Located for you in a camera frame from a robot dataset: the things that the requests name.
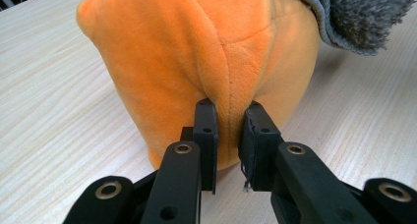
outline gray fuzzy fabric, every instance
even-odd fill
[[[385,48],[390,28],[401,23],[416,0],[303,1],[312,7],[325,43],[357,54],[376,55]]]

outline orange fabric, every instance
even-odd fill
[[[236,163],[244,110],[257,100],[281,125],[307,87],[319,44],[300,0],[86,0],[77,21],[155,168],[207,97],[218,115],[218,168]]]

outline wood grain surface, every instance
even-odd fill
[[[62,223],[93,181],[150,173],[145,142],[75,21],[82,0],[29,0],[0,12],[0,223]],[[342,181],[388,177],[417,189],[417,7],[387,50],[322,46],[309,88],[281,128]],[[239,166],[203,193],[202,223],[276,223]]]

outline plush toy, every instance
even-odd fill
[[[238,161],[244,110],[280,126],[315,67],[320,37],[376,54],[414,0],[86,0],[77,21],[100,52],[157,168],[209,98],[218,168]]]

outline tabletop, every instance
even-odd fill
[[[82,0],[29,0],[0,12],[0,222],[62,223],[93,181],[153,171],[146,145],[92,43]],[[417,189],[417,6],[387,49],[364,57],[322,45],[285,140],[311,147],[338,179]],[[268,193],[243,191],[240,167],[203,193],[202,223],[276,223]]]

